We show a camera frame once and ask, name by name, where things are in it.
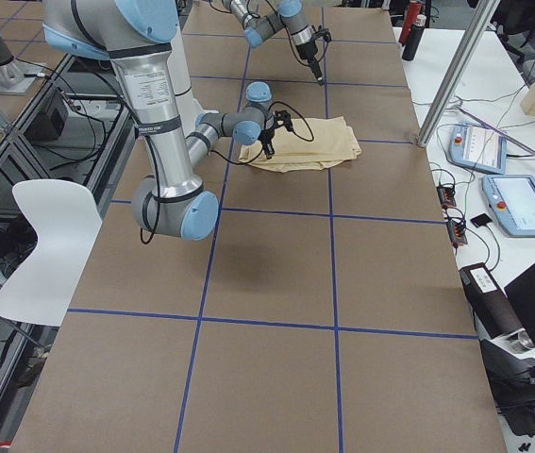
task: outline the plug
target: plug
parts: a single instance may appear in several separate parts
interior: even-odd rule
[[[473,224],[477,228],[484,227],[487,224],[490,224],[491,222],[492,222],[492,218],[485,213],[479,214],[477,217],[473,217],[471,219],[471,224]]]

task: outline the connector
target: connector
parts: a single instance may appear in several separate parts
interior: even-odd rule
[[[457,206],[456,198],[454,197],[455,194],[456,191],[451,187],[442,185],[437,186],[437,196],[439,196],[439,202],[441,203],[442,209],[446,210],[447,208],[454,208]]]
[[[466,239],[466,226],[463,222],[459,222],[455,219],[447,219],[445,227],[447,228],[449,241],[454,248],[468,244],[468,240]]]

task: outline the white table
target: white table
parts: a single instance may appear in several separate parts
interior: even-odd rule
[[[399,29],[396,29],[395,33],[398,36]],[[461,30],[425,30],[415,59],[404,61],[406,78],[411,89],[412,100],[415,103],[416,116],[420,123],[426,117],[428,106],[419,104],[432,102],[441,85],[443,75],[456,52],[462,33]],[[522,86],[523,88],[516,96],[505,97],[495,102],[465,102],[464,108],[492,125],[498,125],[502,119],[499,123],[500,127],[522,125],[535,120],[535,117],[525,115],[520,107],[521,100],[527,93],[523,79],[517,73],[510,57],[495,34],[486,32],[461,78],[456,95],[463,99],[496,99],[516,92]],[[441,127],[438,128],[441,143],[448,146],[453,129],[452,126],[442,125],[453,125],[467,120],[469,119],[456,110],[446,111],[440,121]],[[535,123],[510,128],[507,133],[535,149]],[[429,160],[434,162],[432,168],[438,168],[438,165],[441,165],[441,168],[454,175],[457,182],[469,180],[468,171],[447,162],[444,150],[438,143],[436,135],[430,140],[426,150]],[[509,143],[508,152],[519,155],[526,153],[511,143]],[[434,172],[433,174],[436,183],[440,179],[440,173]],[[508,159],[506,173],[535,176],[535,159]],[[475,176],[476,180],[470,185],[460,184],[457,186],[457,203],[466,214],[466,219],[482,212],[487,212],[493,217],[480,189],[480,178],[483,174],[475,173]],[[441,181],[451,182],[451,177],[441,174]],[[490,228],[501,247],[500,262],[493,271],[493,276],[500,286],[504,287],[535,262],[535,239],[509,238],[495,222],[490,224]],[[479,228],[476,232],[492,251],[492,257],[488,261],[489,267],[492,267],[497,258],[496,244],[492,234],[484,227]],[[467,234],[469,244],[460,247],[456,256],[459,269],[469,264],[482,262],[487,257],[485,245],[470,232]],[[533,354],[524,354],[519,357],[525,358],[529,355],[533,356]],[[535,437],[530,439],[527,436],[514,436],[502,417],[500,417],[500,423],[509,452],[515,452],[522,443],[529,442],[532,443],[530,450],[535,450]]]

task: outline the chair leg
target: chair leg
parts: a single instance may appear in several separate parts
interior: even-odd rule
[[[23,330],[21,327],[19,327],[14,322],[10,321],[9,319],[5,319],[5,318],[1,318],[1,319],[3,321],[5,321],[7,324],[9,324],[9,326],[11,328],[13,328],[14,330],[17,330],[18,333],[20,333],[24,338],[26,338],[29,342],[31,342],[35,346],[39,347],[43,351],[46,351],[48,349],[47,346],[45,346],[44,344],[39,343],[38,340],[36,340],[35,338],[32,338],[32,336],[28,332]]]

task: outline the cardboard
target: cardboard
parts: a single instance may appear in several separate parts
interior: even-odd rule
[[[475,335],[445,226],[335,219],[341,326]]]
[[[477,341],[340,335],[345,451],[507,451]]]
[[[70,313],[9,451],[170,449],[194,330],[193,321]]]
[[[360,145],[358,159],[331,170],[335,214],[443,219],[424,149],[399,143]]]
[[[394,42],[381,11],[308,9],[322,14],[335,39]],[[137,142],[12,451],[504,451],[393,46],[362,44],[382,46],[381,67],[326,69],[404,86],[322,88],[283,39],[245,71],[239,24],[209,5],[194,3],[184,31],[205,107],[243,106],[244,75],[274,77],[274,99],[344,116],[373,142],[330,172],[272,175],[211,155],[196,172],[225,194],[215,233],[149,245],[126,203],[150,170]],[[336,44],[326,59],[342,66],[354,47]]]

